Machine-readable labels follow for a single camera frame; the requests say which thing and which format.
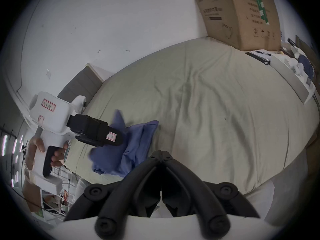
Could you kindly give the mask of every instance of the blue cloth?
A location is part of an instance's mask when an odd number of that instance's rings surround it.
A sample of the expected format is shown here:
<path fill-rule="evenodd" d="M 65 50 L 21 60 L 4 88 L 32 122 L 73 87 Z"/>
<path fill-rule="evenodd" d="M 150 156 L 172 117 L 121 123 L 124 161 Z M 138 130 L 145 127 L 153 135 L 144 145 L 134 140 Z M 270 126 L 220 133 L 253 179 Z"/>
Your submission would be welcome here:
<path fill-rule="evenodd" d="M 308 58 L 302 54 L 299 55 L 298 62 L 303 64 L 303 70 L 306 72 L 308 77 L 312 80 L 313 79 L 313 66 L 311 65 Z"/>
<path fill-rule="evenodd" d="M 120 146 L 105 145 L 93 148 L 89 158 L 92 170 L 98 174 L 112 174 L 126 177 L 136 166 L 145 161 L 158 121 L 140 123 L 130 127 L 116 110 L 110 127 L 119 130 L 123 136 Z"/>

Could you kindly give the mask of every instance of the mattress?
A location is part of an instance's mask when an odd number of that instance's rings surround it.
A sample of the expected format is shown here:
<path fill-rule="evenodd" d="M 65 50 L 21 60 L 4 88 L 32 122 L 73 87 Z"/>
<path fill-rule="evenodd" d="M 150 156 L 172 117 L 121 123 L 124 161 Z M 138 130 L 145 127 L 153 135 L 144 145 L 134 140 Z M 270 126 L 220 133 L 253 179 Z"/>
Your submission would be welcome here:
<path fill-rule="evenodd" d="M 166 150 L 203 181 L 246 194 L 288 166 L 319 123 L 271 66 L 213 38 L 170 46 L 107 79 L 84 114 L 127 126 L 158 120 L 149 155 Z M 91 183 L 122 178 L 91 169 L 92 147 L 73 140 L 66 167 Z"/>

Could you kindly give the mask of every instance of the screw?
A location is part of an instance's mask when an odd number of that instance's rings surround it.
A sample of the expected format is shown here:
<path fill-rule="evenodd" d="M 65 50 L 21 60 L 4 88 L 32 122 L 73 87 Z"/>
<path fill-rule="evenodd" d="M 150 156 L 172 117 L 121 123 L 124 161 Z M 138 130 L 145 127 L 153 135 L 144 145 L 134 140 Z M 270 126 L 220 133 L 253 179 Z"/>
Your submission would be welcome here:
<path fill-rule="evenodd" d="M 224 233 L 229 230 L 230 224 L 223 216 L 217 216 L 209 222 L 209 228 L 214 233 Z"/>
<path fill-rule="evenodd" d="M 90 190 L 90 194 L 93 196 L 98 196 L 101 194 L 101 192 L 102 192 L 101 189 L 97 187 Z"/>
<path fill-rule="evenodd" d="M 223 186 L 221 189 L 220 189 L 221 193 L 224 194 L 224 195 L 229 195 L 232 193 L 232 188 L 230 188 L 229 186 Z"/>
<path fill-rule="evenodd" d="M 98 229 L 105 236 L 111 236 L 116 232 L 116 223 L 109 218 L 99 218 L 98 219 Z"/>

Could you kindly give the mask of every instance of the green tape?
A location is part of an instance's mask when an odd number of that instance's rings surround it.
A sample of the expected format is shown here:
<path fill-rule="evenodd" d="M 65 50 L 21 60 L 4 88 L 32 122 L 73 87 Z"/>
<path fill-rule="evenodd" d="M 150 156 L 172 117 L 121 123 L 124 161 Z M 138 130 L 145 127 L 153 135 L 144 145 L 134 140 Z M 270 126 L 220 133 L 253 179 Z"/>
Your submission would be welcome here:
<path fill-rule="evenodd" d="M 268 18 L 267 18 L 266 9 L 264 8 L 264 4 L 263 4 L 262 0 L 256 0 L 256 1 L 258 4 L 261 19 L 266 22 L 266 25 L 270 25 Z"/>

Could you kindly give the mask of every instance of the finger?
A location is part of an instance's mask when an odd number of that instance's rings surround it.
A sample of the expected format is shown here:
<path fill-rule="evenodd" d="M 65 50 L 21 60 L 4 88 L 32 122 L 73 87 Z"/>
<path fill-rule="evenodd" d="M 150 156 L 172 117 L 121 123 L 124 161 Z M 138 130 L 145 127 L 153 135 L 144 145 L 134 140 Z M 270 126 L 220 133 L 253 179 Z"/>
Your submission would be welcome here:
<path fill-rule="evenodd" d="M 63 160 L 63 158 L 64 158 L 64 155 L 63 155 L 63 154 L 61 154 L 60 156 L 55 156 L 55 155 L 53 155 L 53 156 L 51 157 L 51 161 L 56 162 L 56 161 L 59 161 L 59 160 Z"/>
<path fill-rule="evenodd" d="M 41 152 L 46 151 L 42 138 L 33 137 L 33 138 L 31 138 L 30 143 L 31 143 L 31 145 L 36 146 Z"/>
<path fill-rule="evenodd" d="M 50 165 L 53 167 L 59 167 L 59 166 L 62 166 L 62 163 L 60 161 L 57 161 L 57 162 L 51 162 Z"/>
<path fill-rule="evenodd" d="M 37 147 L 39 148 L 39 150 L 41 152 L 44 152 L 46 150 L 41 138 L 32 137 L 30 139 L 30 144 L 28 146 L 28 152 L 26 154 L 26 166 L 29 170 L 32 170 Z"/>
<path fill-rule="evenodd" d="M 64 152 L 65 152 L 65 151 L 66 151 L 66 150 L 65 150 L 64 148 L 59 148 L 59 149 L 57 149 L 56 151 L 54 151 L 54 155 L 55 155 L 56 157 L 60 157 L 61 154 L 64 155 Z"/>
<path fill-rule="evenodd" d="M 64 145 L 63 145 L 63 148 L 64 148 L 65 150 L 67 150 L 68 147 L 69 147 L 69 144 L 68 144 L 68 142 L 66 141 L 66 142 L 64 143 Z"/>

